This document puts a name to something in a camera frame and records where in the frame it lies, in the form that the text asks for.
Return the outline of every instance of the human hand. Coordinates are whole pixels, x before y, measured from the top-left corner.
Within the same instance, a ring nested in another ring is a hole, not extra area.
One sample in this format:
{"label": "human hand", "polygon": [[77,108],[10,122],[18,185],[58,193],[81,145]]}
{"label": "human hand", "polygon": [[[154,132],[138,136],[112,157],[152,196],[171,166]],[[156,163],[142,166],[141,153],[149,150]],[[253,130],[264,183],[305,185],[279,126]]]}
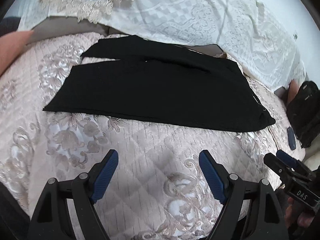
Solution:
{"label": "human hand", "polygon": [[[294,199],[289,197],[288,203],[290,204],[287,210],[285,211],[284,222],[287,228],[289,228],[294,223],[294,218],[292,217],[292,205],[294,204]],[[308,228],[312,223],[314,216],[302,212],[298,217],[298,226],[302,228]]]}

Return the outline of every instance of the bed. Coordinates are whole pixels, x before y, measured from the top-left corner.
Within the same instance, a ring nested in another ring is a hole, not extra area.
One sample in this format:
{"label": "bed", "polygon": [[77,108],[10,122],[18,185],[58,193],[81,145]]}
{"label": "bed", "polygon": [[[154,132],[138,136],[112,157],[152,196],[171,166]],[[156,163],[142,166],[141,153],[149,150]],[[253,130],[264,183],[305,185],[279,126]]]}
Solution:
{"label": "bed", "polygon": [[[73,179],[115,149],[119,166],[95,205],[109,237],[199,239],[209,234],[221,210],[199,168],[201,150],[209,150],[228,172],[251,181],[266,178],[274,189],[280,180],[263,164],[264,155],[282,149],[299,160],[304,158],[298,140],[294,151],[289,148],[285,106],[273,93],[293,78],[300,83],[305,79],[294,36],[263,2],[228,0],[226,10],[224,2],[218,8],[212,1],[223,0],[123,0],[122,7],[115,5],[110,15],[84,18],[155,41],[220,45],[238,63],[276,123],[257,132],[235,133],[43,112],[73,66],[101,60],[80,55],[105,36],[88,32],[31,43],[0,78],[0,180],[29,216],[49,178]],[[32,29],[49,16],[81,19],[70,8],[58,8],[53,0],[38,3],[25,3],[19,30]],[[40,11],[32,19],[36,6]],[[248,16],[245,21],[241,21],[243,14]],[[83,239],[71,202],[69,209],[76,236]]]}

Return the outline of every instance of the blue ribbed grip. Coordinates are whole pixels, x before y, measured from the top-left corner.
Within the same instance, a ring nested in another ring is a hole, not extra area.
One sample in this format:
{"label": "blue ribbed grip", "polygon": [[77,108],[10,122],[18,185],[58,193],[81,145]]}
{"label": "blue ribbed grip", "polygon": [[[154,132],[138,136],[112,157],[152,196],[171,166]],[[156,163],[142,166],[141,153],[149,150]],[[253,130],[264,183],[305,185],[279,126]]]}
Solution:
{"label": "blue ribbed grip", "polygon": [[276,156],[290,168],[297,168],[298,161],[295,158],[292,158],[289,154],[285,153],[283,150],[278,150]]}
{"label": "blue ribbed grip", "polygon": [[113,151],[111,157],[108,159],[106,165],[102,168],[97,179],[93,184],[93,193],[91,200],[96,203],[101,199],[107,190],[107,187],[111,181],[113,174],[119,163],[119,156],[117,151]]}
{"label": "blue ribbed grip", "polygon": [[204,151],[200,152],[199,154],[199,165],[214,198],[219,200],[220,203],[224,205],[227,201],[227,197],[224,195],[223,182],[212,166],[210,160],[205,155]]}

